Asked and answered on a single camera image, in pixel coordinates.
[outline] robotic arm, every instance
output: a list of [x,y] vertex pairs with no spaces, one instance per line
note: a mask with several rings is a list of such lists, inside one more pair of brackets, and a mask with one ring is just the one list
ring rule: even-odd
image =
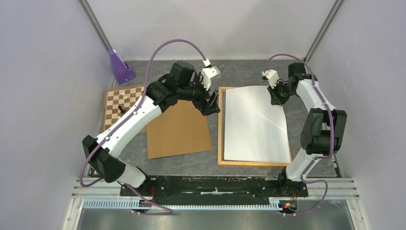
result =
[[[199,74],[195,72],[193,65],[184,61],[176,62],[169,74],[148,85],[146,98],[138,111],[135,111],[135,108],[141,103],[141,98],[109,129],[96,138],[84,138],[82,145],[86,157],[105,140],[89,164],[106,182],[119,181],[134,188],[144,182],[146,175],[139,168],[127,165],[118,158],[142,127],[175,105],[178,100],[192,101],[204,116],[220,111],[217,105],[218,91],[214,91],[211,96],[209,94],[211,80],[218,76],[220,71],[211,66],[208,60],[203,62],[206,67]],[[117,130],[110,136],[110,132],[115,128]]]
[[[268,70],[262,73],[262,78],[269,81],[268,92],[271,95],[272,105],[283,105],[291,96],[299,96],[308,110],[306,122],[301,132],[301,149],[290,165],[285,167],[278,176],[281,192],[287,195],[300,190],[310,170],[321,157],[330,154],[330,130],[331,127],[327,110],[324,103],[318,97],[314,87],[320,95],[324,96],[319,88],[317,78],[315,85],[312,84],[312,77],[305,71],[303,63],[289,65],[287,81],[279,79],[278,73]],[[325,102],[331,109],[334,127],[334,152],[337,152],[342,143],[347,114],[344,110],[337,110],[328,100]]]

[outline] wooden chessboard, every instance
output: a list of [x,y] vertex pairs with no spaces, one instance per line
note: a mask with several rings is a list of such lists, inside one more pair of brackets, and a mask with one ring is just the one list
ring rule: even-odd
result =
[[143,90],[144,85],[131,85],[106,90],[100,132],[104,132],[110,128],[123,116],[118,109],[119,105],[125,111],[128,111],[142,95]]

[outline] white wall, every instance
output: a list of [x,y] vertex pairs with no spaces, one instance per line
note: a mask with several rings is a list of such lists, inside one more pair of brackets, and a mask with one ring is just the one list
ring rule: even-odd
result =
[[345,1],[311,66],[348,114],[339,160],[373,230],[404,229],[406,2]]
[[[148,60],[183,38],[212,59],[304,57],[334,0],[88,0],[107,38],[127,60]],[[200,59],[171,44],[157,59]]]
[[108,55],[76,0],[2,0],[0,31],[0,229],[61,229]]

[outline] white paper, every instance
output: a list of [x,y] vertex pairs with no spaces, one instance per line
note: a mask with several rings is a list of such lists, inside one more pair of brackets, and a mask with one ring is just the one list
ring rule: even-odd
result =
[[227,90],[225,113],[224,160],[291,162],[285,113],[267,86]]

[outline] purple dustpan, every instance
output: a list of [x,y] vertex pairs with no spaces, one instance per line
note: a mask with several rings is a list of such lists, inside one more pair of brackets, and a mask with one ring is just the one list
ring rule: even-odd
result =
[[112,64],[113,75],[119,84],[123,84],[135,78],[135,72],[127,62],[121,61],[114,49],[109,50],[110,62]]

